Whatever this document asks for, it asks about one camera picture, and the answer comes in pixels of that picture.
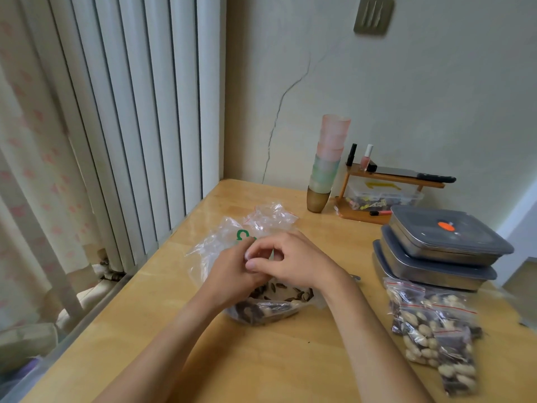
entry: curtain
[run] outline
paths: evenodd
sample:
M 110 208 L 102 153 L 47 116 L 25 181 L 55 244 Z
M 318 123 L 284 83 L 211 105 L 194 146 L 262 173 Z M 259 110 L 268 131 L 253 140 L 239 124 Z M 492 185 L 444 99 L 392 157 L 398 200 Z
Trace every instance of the curtain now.
M 80 317 L 99 232 L 17 0 L 0 0 L 0 331 Z

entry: light switch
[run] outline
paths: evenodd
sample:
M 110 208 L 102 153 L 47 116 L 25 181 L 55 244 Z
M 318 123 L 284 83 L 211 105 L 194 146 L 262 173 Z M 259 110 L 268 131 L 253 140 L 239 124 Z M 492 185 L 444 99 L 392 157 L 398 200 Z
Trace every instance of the light switch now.
M 388 30 L 394 0 L 360 0 L 354 32 L 364 35 L 384 35 Z

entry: hand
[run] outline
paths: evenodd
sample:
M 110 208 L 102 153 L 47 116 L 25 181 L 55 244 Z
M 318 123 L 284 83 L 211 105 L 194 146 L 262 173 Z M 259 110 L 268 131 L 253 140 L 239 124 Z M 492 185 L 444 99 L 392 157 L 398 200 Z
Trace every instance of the hand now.
M 254 240 L 253 237 L 247 237 L 235 246 L 222 250 L 198 291 L 220 311 L 246 299 L 256 287 L 270 279 L 266 274 L 248 271 L 244 267 L 244 254 Z
M 274 260 L 267 251 L 274 249 Z M 246 251 L 246 268 L 276 277 L 294 286 L 323 291 L 332 277 L 344 272 L 330 257 L 299 231 L 279 233 L 258 239 Z

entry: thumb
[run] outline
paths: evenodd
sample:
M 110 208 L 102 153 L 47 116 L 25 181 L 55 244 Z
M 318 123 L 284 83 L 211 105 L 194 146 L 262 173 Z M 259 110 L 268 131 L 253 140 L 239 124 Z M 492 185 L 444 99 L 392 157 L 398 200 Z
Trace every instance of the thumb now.
M 280 263 L 281 262 L 275 262 L 274 260 L 267 260 L 263 257 L 256 257 L 246 262 L 246 269 L 277 277 L 278 271 L 280 270 Z

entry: right hand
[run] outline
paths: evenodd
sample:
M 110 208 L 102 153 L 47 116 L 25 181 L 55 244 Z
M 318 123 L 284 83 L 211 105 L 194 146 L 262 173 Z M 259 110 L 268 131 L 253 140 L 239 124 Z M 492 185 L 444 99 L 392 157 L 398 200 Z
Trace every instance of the right hand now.
M 274 250 L 274 260 L 263 255 Z M 246 251 L 246 269 L 276 277 L 294 286 L 323 291 L 331 278 L 348 274 L 299 231 L 278 233 L 256 240 Z

